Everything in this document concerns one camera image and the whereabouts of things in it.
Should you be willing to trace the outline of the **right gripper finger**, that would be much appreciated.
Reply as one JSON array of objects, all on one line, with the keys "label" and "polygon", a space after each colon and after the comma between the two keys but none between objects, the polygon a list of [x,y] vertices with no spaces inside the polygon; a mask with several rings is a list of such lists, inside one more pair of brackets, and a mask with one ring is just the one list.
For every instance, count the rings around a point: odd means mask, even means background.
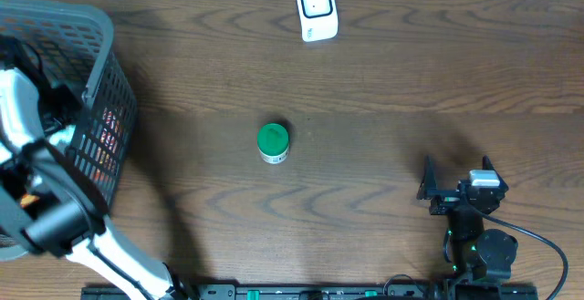
[{"label": "right gripper finger", "polygon": [[416,194],[417,200],[431,200],[438,195],[438,186],[434,173],[433,163],[429,156],[424,158],[423,176]]},{"label": "right gripper finger", "polygon": [[502,192],[507,192],[509,190],[507,183],[504,181],[503,177],[496,171],[492,161],[489,159],[488,156],[485,155],[482,158],[482,165],[484,170],[493,171],[496,174],[496,177],[499,180],[498,188],[501,189]]}]

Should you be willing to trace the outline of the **green lid jar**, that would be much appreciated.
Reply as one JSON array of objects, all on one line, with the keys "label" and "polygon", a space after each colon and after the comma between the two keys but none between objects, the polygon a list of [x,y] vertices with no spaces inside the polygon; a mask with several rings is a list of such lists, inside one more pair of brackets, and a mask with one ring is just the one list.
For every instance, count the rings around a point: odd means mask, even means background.
[{"label": "green lid jar", "polygon": [[283,162],[289,153],[289,134],[278,123],[268,123],[257,133],[257,147],[262,160],[269,164]]}]

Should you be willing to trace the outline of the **red orange snack bag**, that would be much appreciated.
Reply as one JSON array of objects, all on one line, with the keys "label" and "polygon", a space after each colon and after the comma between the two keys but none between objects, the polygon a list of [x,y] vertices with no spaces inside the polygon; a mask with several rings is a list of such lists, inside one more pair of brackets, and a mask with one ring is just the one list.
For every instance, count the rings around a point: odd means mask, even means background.
[{"label": "red orange snack bag", "polygon": [[113,183],[119,165],[118,147],[120,146],[121,123],[116,109],[106,107],[100,117],[101,120],[95,128],[96,149],[92,158],[98,167],[93,179],[97,184],[109,187]]}]

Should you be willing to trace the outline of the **small orange box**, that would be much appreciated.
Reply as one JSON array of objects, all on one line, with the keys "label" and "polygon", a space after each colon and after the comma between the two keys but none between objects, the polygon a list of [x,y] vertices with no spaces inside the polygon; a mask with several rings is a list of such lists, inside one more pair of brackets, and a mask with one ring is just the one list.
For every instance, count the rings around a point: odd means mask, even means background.
[{"label": "small orange box", "polygon": [[39,197],[33,194],[25,194],[19,200],[19,205],[21,208],[25,208],[39,200]]}]

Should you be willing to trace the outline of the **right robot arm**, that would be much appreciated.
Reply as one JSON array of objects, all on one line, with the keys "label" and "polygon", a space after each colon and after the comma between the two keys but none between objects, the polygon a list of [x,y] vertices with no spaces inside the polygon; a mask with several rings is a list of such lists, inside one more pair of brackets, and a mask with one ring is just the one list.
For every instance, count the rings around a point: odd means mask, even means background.
[{"label": "right robot arm", "polygon": [[454,275],[428,287],[428,299],[501,299],[501,284],[511,277],[518,242],[499,229],[486,229],[484,219],[505,198],[508,186],[484,156],[482,168],[469,171],[454,189],[438,186],[432,161],[424,158],[417,198],[430,202],[431,215],[447,217],[443,256]]}]

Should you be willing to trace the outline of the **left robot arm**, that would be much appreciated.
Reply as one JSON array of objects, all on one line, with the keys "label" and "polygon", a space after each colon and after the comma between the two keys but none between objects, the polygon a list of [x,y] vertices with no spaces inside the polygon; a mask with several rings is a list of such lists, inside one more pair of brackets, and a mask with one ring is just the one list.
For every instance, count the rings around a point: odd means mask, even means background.
[{"label": "left robot arm", "polygon": [[47,79],[41,56],[1,38],[1,231],[31,254],[95,271],[130,299],[194,299],[193,289],[129,241],[90,178],[47,134],[78,120],[82,102]]}]

